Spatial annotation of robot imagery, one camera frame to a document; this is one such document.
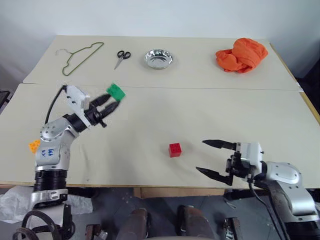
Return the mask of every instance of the orange towel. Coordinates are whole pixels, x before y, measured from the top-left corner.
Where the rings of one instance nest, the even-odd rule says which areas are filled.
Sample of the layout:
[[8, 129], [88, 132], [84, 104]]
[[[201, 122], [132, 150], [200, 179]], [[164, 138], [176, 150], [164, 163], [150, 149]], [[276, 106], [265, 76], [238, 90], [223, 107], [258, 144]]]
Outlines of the orange towel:
[[216, 52], [216, 61], [225, 72], [237, 71], [246, 73], [255, 69], [268, 55], [262, 44], [250, 38], [239, 38], [233, 44], [233, 49]]

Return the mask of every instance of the metal bowl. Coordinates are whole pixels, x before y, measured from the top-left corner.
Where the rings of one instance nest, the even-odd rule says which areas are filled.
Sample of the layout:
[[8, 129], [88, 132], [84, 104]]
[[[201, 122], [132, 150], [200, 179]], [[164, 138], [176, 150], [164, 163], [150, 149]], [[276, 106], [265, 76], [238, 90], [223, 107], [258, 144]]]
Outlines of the metal bowl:
[[170, 52], [163, 49], [154, 49], [147, 52], [144, 56], [144, 62], [150, 68], [161, 70], [169, 67], [173, 62], [173, 56]]

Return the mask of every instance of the white wall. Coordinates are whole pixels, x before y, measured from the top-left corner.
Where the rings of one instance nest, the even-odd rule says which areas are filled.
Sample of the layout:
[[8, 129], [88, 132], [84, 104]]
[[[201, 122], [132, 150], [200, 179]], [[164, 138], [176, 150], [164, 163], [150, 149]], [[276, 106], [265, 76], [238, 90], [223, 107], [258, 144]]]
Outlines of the white wall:
[[0, 0], [0, 88], [58, 34], [266, 38], [303, 77], [319, 58], [320, 0]]

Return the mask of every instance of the green wire hanger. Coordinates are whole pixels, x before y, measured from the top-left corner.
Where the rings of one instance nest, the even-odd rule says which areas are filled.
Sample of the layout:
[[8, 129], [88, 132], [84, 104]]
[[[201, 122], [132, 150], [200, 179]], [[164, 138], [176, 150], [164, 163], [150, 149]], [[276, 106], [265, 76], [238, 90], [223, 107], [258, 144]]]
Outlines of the green wire hanger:
[[[92, 48], [94, 45], [96, 44], [101, 44], [96, 50], [94, 50], [93, 53], [91, 53], [89, 56], [87, 56], [82, 62], [79, 63], [78, 66], [76, 66], [74, 69], [72, 69], [71, 72], [69, 73], [65, 73], [65, 68], [69, 67], [69, 62], [71, 60], [71, 58], [76, 54], [76, 53], [79, 53], [81, 52], [82, 50], [85, 50], [85, 49], [90, 49]], [[61, 50], [65, 50], [67, 53], [71, 54], [70, 57], [68, 58], [68, 60], [66, 61], [66, 65], [62, 68], [62, 74], [65, 75], [66, 77], [69, 76], [70, 74], [72, 74], [74, 72], [74, 70], [76, 70], [81, 64], [83, 64], [88, 58], [90, 58], [96, 51], [98, 51], [105, 43], [104, 42], [101, 42], [101, 41], [98, 41], [98, 42], [95, 42], [95, 43], [92, 43], [91, 46], [86, 46], [84, 48], [81, 48], [79, 49], [78, 51], [75, 51], [75, 52], [69, 52], [68, 50], [66, 49], [61, 49]]]

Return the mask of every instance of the white table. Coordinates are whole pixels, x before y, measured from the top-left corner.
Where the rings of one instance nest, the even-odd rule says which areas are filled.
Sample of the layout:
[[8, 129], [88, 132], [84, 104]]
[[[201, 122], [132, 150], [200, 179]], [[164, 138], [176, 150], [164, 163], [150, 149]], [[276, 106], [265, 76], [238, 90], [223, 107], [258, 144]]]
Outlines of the white table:
[[[103, 86], [79, 87], [93, 97], [105, 91]], [[320, 187], [320, 175], [315, 174], [320, 168], [320, 128], [298, 91], [123, 89], [126, 97], [106, 119], [108, 127], [86, 130], [73, 143], [69, 184], [226, 188], [195, 169], [224, 173], [232, 152], [201, 143], [221, 139], [259, 141], [265, 161], [292, 163], [302, 172], [305, 187]], [[0, 115], [0, 183], [33, 182], [35, 156], [28, 143], [39, 138], [56, 91], [48, 84], [20, 84]], [[60, 97], [50, 119], [69, 112]], [[183, 154], [170, 158], [168, 146], [176, 142]], [[233, 188], [246, 186], [235, 179]]]
[[[232, 38], [172, 38], [123, 36], [64, 36], [58, 35], [24, 83], [49, 85], [109, 86], [143, 88], [199, 88], [199, 89], [265, 89], [297, 90], [298, 86], [267, 40], [259, 40], [269, 55], [253, 71], [239, 74], [224, 72], [217, 65], [215, 53], [230, 49]], [[94, 55], [70, 76], [62, 74], [69, 54], [95, 42], [104, 42]], [[174, 63], [164, 70], [154, 70], [144, 63], [144, 55], [152, 49], [166, 49], [174, 56]], [[118, 61], [117, 52], [131, 52], [131, 58]], [[71, 64], [78, 65], [90, 52], [74, 55]]]

